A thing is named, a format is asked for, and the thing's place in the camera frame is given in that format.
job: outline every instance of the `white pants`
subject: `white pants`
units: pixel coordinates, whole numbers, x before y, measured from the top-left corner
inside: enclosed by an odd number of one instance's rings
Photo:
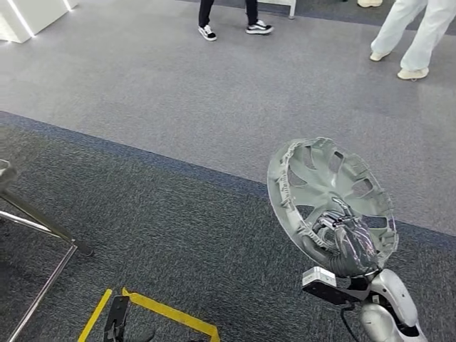
[[[396,0],[371,45],[372,52],[393,51],[405,28],[425,7],[424,17],[412,45],[401,61],[401,67],[409,71],[428,67],[433,49],[456,16],[456,0]]]

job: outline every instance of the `black pants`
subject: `black pants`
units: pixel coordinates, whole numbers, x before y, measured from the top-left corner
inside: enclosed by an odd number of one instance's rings
[[[201,0],[199,5],[199,26],[205,27],[209,24],[209,14],[214,0]],[[258,20],[258,2],[257,0],[245,0],[248,24],[254,25]]]

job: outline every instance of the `gray carpet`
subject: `gray carpet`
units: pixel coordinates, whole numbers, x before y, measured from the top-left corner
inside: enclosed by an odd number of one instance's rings
[[[199,3],[199,0],[183,0]],[[245,8],[245,0],[217,0],[217,5],[236,7],[239,9]],[[297,0],[295,16],[307,16],[311,18],[320,18],[328,20],[344,21],[347,23],[359,23],[381,26],[388,15],[394,0],[384,0],[384,3],[377,8],[363,9],[358,6],[356,0]],[[281,14],[288,16],[289,6],[260,4],[260,11]],[[411,23],[408,29],[417,30],[421,22],[421,13],[414,21]],[[456,21],[451,22],[448,28],[447,34],[456,35]]]
[[[215,6],[208,44],[197,12],[82,0],[36,39],[0,45],[0,110],[258,182],[285,141],[322,135],[365,158],[398,218],[456,235],[456,37],[427,79],[404,83],[411,31],[371,63],[376,26],[262,14],[276,31],[251,37],[242,9]]]
[[[75,341],[105,289],[122,286],[214,324],[222,341],[350,340],[336,308],[300,291],[300,272],[312,265],[278,224],[264,185],[2,114],[0,157],[20,170],[12,189],[96,252],[72,259],[20,341]],[[456,239],[398,230],[389,267],[409,288],[430,341],[452,341]],[[64,246],[9,223],[0,232],[5,340]],[[105,318],[90,341],[100,341]],[[366,341],[355,315],[349,320]],[[202,338],[138,308],[126,337],[151,327],[160,342]]]

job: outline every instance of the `black and white sneaker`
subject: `black and white sneaker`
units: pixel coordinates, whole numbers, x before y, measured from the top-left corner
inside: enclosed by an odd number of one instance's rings
[[[199,31],[199,33],[201,33],[202,36],[205,37],[205,40],[207,41],[216,41],[217,40],[217,36],[212,32],[212,30],[211,29],[211,26],[209,25],[206,25],[205,27],[199,27],[198,31]]]
[[[274,30],[271,25],[266,25],[263,21],[258,20],[254,25],[247,26],[245,32],[248,34],[270,34]]]

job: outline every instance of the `metal bar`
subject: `metal bar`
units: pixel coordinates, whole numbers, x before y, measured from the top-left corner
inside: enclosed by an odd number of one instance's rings
[[[67,252],[65,254],[63,259],[60,260],[58,266],[52,274],[48,279],[48,281],[42,287],[40,293],[35,298],[35,300],[29,307],[27,312],[23,315],[23,317],[20,320],[20,322],[14,329],[14,331],[10,336],[8,342],[15,341],[17,336],[23,329],[23,327],[27,324],[27,322],[32,317],[32,315],[39,307],[39,305],[42,301],[42,299],[51,289],[51,287],[57,279],[57,277],[62,273],[63,268],[72,257],[72,254],[78,249],[75,245],[72,245]]]
[[[3,190],[2,192],[0,192],[0,197],[3,198],[4,200],[7,201],[8,203],[10,203],[11,205],[13,205],[19,210],[20,210],[21,212],[23,212],[25,214],[29,215],[29,217],[32,217],[32,219],[37,221],[38,223],[41,223],[45,227],[47,227],[48,229],[49,229],[50,231],[53,232],[55,235],[58,235],[60,238],[72,244],[72,238],[71,233],[69,230],[66,230],[63,227],[60,227],[57,225],[54,222],[52,222],[51,219],[44,216],[43,214],[39,212],[38,210],[35,209],[34,207],[32,207],[31,205],[29,205],[29,203],[22,200],[21,198],[19,198],[11,192],[9,192],[8,190]]]
[[[53,232],[50,231],[47,227],[45,227],[45,226],[42,226],[41,224],[38,224],[35,222],[29,221],[28,219],[23,219],[21,217],[17,217],[17,216],[8,214],[8,212],[2,212],[2,211],[0,211],[0,217],[2,217],[4,219],[8,219],[8,220],[14,222],[14,223],[22,224],[23,226],[35,229],[39,232],[42,232],[45,234],[51,235],[51,237],[60,238],[59,235],[54,234]]]

